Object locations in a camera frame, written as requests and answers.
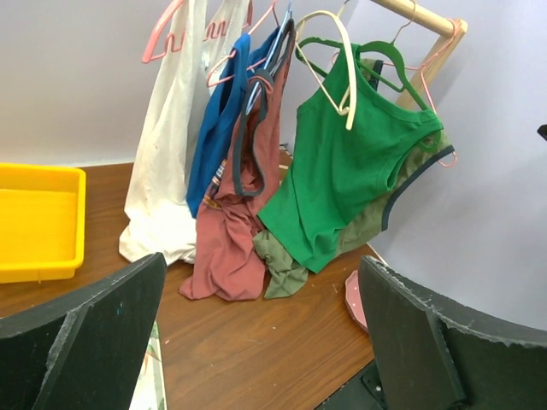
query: white hanger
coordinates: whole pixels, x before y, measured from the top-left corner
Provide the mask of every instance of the white hanger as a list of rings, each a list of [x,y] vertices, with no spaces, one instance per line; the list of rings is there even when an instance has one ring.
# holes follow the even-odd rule
[[[308,21],[310,19],[313,19],[314,17],[317,17],[319,15],[326,15],[327,17],[332,18],[334,20],[334,23],[336,24],[336,27],[337,27],[338,31],[340,32],[340,35],[342,36],[342,44],[344,45],[344,53],[345,53],[346,61],[347,61],[347,64],[348,64],[348,75],[350,77],[350,87],[345,92],[344,97],[342,98],[342,102],[340,104],[336,104],[334,102],[331,95],[328,93],[325,86],[323,85],[323,82],[318,77],[318,75],[314,71],[314,69],[311,67],[311,65],[309,64],[308,59],[306,58],[306,56],[302,52],[302,49],[300,48],[300,46],[298,45],[298,37],[299,37],[300,31],[304,29],[304,24],[306,23],[306,21]],[[354,121],[355,116],[356,116],[357,79],[356,79],[356,67],[355,67],[355,63],[354,63],[353,51],[351,50],[350,36],[349,36],[347,30],[345,29],[344,24],[339,19],[339,17],[337,15],[335,15],[334,13],[331,13],[330,11],[326,11],[326,10],[317,10],[313,13],[310,13],[309,15],[306,15],[304,18],[302,18],[297,23],[295,28],[296,28],[296,31],[297,31],[297,37],[296,37],[295,45],[297,47],[298,52],[302,56],[304,62],[306,63],[306,65],[309,68],[309,71],[311,71],[311,73],[314,75],[315,79],[317,80],[317,83],[319,84],[319,87],[323,90],[323,92],[325,93],[328,100],[331,102],[332,106],[334,107],[334,109],[336,110],[338,115],[347,115],[348,118],[347,118],[346,123],[345,123],[345,129],[350,130],[353,126],[353,121]],[[350,106],[349,107],[342,107],[344,105],[346,99],[348,98],[348,94],[349,94],[349,97],[350,97]]]

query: brown tabletop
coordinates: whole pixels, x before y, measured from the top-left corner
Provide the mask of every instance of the brown tabletop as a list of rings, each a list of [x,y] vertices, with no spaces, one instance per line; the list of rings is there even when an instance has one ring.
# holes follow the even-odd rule
[[[131,165],[90,167],[87,172],[85,263],[74,278],[0,284],[0,317],[104,278],[127,264],[118,237]],[[158,324],[168,408],[310,409],[372,358],[368,336],[344,305],[344,281],[357,268],[356,249],[312,275],[286,299],[191,302],[178,289],[191,266],[168,271]]]

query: wall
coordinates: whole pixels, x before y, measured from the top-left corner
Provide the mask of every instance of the wall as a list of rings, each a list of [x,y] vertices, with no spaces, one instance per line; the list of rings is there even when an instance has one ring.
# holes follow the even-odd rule
[[[473,308],[547,330],[547,5],[421,0],[469,23],[432,85],[459,161],[437,165],[397,201],[372,245],[402,274]],[[391,39],[404,19],[361,2],[353,41]],[[416,25],[397,45],[418,63],[434,36]]]
[[[2,0],[0,2],[0,161],[98,164],[132,161],[160,62],[140,62],[152,27],[169,0]],[[342,0],[296,1],[295,20]],[[211,18],[221,0],[209,0]],[[255,0],[254,21],[270,5]],[[287,1],[279,0],[282,18]],[[350,4],[346,20],[351,13]],[[256,30],[257,46],[274,19]],[[306,33],[331,36],[334,25]],[[294,67],[287,84],[284,139],[294,135],[295,108],[315,83]]]

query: yellow plastic bin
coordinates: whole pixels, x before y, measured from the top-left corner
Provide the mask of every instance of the yellow plastic bin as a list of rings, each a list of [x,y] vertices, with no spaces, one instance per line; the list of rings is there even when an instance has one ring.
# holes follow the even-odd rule
[[[0,283],[72,278],[84,229],[84,171],[0,163]]]

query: wooden rack post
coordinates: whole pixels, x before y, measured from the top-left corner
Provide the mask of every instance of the wooden rack post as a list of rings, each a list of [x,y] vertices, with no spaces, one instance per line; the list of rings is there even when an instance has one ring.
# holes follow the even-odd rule
[[[394,13],[397,13],[398,15],[406,17],[409,20],[413,20],[414,23],[419,24],[420,26],[423,26],[426,29],[431,30],[432,32],[435,32],[439,35],[437,42],[429,50],[429,53],[427,53],[424,62],[430,56],[442,49],[452,39],[452,36],[454,34],[454,27],[448,19],[445,19],[440,15],[436,15],[428,9],[424,9],[419,4],[415,5],[411,0],[372,1],[386,9],[389,9]],[[427,84],[431,84],[433,79],[435,79],[441,67],[444,65],[446,60],[448,60],[448,57],[452,54],[452,51],[454,51],[456,46],[462,40],[463,36],[465,36],[465,33],[468,31],[468,24],[464,20],[454,20],[454,22],[456,23],[457,30],[454,40],[452,40],[452,43],[447,46],[443,51],[441,51],[424,70],[424,80]],[[424,92],[424,87],[421,83],[420,72],[417,72],[412,77],[410,83],[419,93]],[[415,105],[415,101],[414,98],[412,98],[410,94],[405,91],[397,99],[397,105],[399,105],[400,107],[412,108]]]

